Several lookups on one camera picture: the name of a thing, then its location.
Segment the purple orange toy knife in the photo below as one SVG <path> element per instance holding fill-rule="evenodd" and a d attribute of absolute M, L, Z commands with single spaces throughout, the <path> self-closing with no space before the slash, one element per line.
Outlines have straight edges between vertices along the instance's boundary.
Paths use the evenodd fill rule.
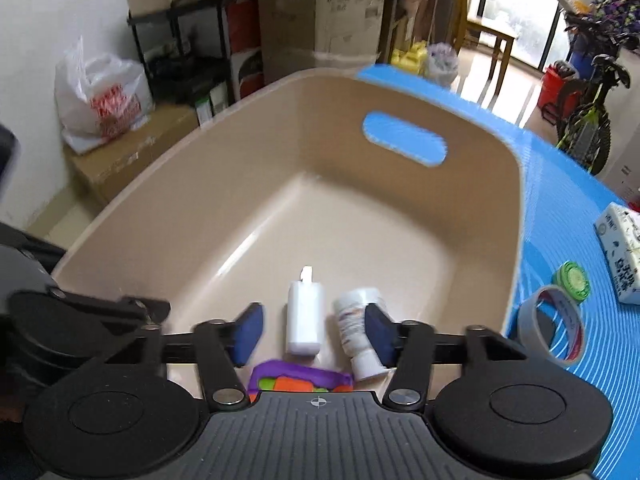
<path fill-rule="evenodd" d="M 256 365 L 247 386 L 252 402 L 263 391 L 328 393 L 352 390 L 354 380 L 349 374 L 282 360 L 269 360 Z"/>

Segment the white medicine bottle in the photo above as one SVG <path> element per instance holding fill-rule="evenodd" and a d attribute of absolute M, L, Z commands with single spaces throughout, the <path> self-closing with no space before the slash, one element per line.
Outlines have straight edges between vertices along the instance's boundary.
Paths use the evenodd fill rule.
<path fill-rule="evenodd" d="M 342 348 L 349 358 L 355 382 L 367 382 L 385 376 L 388 372 L 372 348 L 364 329 L 364 310 L 369 304 L 386 309 L 385 301 L 377 288 L 360 287 L 350 290 L 336 298 L 332 304 Z"/>

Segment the white charger plug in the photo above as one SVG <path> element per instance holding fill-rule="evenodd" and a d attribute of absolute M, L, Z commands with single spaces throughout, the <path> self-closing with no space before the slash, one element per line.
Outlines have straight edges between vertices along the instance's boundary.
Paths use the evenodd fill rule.
<path fill-rule="evenodd" d="M 324 338 L 326 300 L 323 286 L 314 280 L 314 268 L 304 266 L 288 288 L 285 349 L 292 356 L 318 356 Z"/>

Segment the beige plastic storage bin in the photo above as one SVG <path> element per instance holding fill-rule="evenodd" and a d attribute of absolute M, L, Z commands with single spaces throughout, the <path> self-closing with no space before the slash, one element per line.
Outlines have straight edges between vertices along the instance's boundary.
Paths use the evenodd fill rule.
<path fill-rule="evenodd" d="M 169 333 L 260 302 L 252 365 L 284 357 L 288 289 L 305 266 L 326 300 L 374 287 L 394 320 L 500 332 L 520 263 L 521 166 L 453 100 L 328 70 L 286 77 L 149 166 L 55 281 L 167 300 Z"/>

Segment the clear tape roll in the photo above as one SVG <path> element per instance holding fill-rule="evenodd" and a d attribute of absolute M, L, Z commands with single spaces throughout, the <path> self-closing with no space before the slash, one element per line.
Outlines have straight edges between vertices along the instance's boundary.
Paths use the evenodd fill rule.
<path fill-rule="evenodd" d="M 551 350 L 556 329 L 562 324 L 567 350 L 564 358 Z M 576 364 L 584 354 L 586 335 L 575 301 L 556 285 L 546 285 L 527 298 L 516 317 L 518 341 L 531 354 L 545 358 L 560 367 Z"/>

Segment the blue silicone mat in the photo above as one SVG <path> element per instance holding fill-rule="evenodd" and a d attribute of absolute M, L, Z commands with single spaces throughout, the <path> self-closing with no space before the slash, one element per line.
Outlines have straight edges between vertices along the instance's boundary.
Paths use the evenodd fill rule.
<path fill-rule="evenodd" d="M 565 261 L 587 272 L 590 295 L 582 304 L 587 348 L 575 375 L 610 400 L 613 426 L 594 474 L 599 479 L 639 475 L 639 309 L 620 304 L 594 222 L 616 196 L 536 134 L 506 122 L 436 84 L 375 65 L 359 78 L 414 94 L 495 133 L 518 156 L 523 170 L 523 249 L 514 304 L 550 282 Z"/>

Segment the brown cardboard box on floor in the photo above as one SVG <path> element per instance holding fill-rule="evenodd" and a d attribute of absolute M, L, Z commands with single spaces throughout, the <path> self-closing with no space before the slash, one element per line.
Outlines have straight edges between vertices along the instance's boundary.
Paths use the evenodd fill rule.
<path fill-rule="evenodd" d="M 93 198 L 105 206 L 160 156 L 198 128 L 190 106 L 160 104 L 140 125 L 110 143 L 77 155 L 65 148 L 70 166 Z"/>

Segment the green round small lid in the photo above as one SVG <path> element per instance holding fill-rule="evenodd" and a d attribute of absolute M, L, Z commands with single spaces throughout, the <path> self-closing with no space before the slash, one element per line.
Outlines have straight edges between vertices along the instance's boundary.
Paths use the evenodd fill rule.
<path fill-rule="evenodd" d="M 552 283 L 562 288 L 576 304 L 581 304 L 590 295 L 588 274 L 575 261 L 563 262 L 552 275 Z"/>

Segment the white tissue pack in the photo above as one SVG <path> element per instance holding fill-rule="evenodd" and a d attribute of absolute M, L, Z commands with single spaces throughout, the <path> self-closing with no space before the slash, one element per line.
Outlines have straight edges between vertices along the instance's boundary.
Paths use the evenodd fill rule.
<path fill-rule="evenodd" d="M 640 223 L 637 211 L 609 203 L 594 222 L 617 299 L 640 304 Z"/>

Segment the white red plastic bag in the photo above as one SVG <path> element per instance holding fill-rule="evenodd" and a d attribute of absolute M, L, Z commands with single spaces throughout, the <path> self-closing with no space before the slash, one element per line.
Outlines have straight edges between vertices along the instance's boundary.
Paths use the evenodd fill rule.
<path fill-rule="evenodd" d="M 55 66 L 54 99 L 62 138 L 77 155 L 111 142 L 154 110 L 142 64 L 111 53 L 87 58 L 81 39 Z"/>

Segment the green black bicycle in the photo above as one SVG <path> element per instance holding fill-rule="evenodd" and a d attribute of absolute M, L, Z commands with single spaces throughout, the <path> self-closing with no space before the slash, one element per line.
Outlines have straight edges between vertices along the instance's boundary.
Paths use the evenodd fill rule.
<path fill-rule="evenodd" d="M 619 84 L 629 89 L 630 75 L 607 54 L 596 55 L 592 67 L 589 80 L 570 79 L 559 92 L 555 147 L 596 176 L 604 168 L 611 151 L 612 132 L 605 107 L 606 96 Z"/>

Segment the yellow bags on floor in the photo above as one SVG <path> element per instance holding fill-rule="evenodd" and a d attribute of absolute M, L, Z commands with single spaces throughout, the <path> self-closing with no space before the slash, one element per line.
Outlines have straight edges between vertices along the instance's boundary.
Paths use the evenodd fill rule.
<path fill-rule="evenodd" d="M 393 50 L 390 65 L 413 75 L 423 75 L 428 58 L 427 44 L 415 42 L 407 51 Z"/>

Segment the red bucket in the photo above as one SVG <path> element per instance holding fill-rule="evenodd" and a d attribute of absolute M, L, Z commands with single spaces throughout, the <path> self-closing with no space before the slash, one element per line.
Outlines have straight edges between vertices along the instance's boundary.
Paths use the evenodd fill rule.
<path fill-rule="evenodd" d="M 580 82 L 576 68 L 565 61 L 556 61 L 544 70 L 541 79 L 541 90 L 537 107 L 541 116 L 554 125 L 558 117 L 567 118 L 577 107 L 580 91 L 576 90 L 568 96 L 562 96 L 564 87 L 572 81 Z"/>

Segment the wooden stool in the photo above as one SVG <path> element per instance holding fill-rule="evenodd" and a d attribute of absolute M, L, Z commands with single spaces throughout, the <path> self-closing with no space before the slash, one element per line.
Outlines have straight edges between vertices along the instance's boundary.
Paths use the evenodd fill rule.
<path fill-rule="evenodd" d="M 506 70 L 511 62 L 512 50 L 515 41 L 518 40 L 518 33 L 514 32 L 508 25 L 501 24 L 490 18 L 467 18 L 465 21 L 465 32 L 470 35 L 487 34 L 495 38 L 491 51 L 491 63 L 489 67 L 488 79 L 494 78 L 496 70 L 498 78 L 494 95 L 498 96 L 502 90 Z"/>

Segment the large stacked cardboard box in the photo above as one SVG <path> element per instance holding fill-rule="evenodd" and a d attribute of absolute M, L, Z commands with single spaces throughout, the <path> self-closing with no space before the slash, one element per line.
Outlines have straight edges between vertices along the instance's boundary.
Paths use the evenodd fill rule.
<path fill-rule="evenodd" d="M 265 81 L 378 60 L 384 0 L 258 0 Z"/>

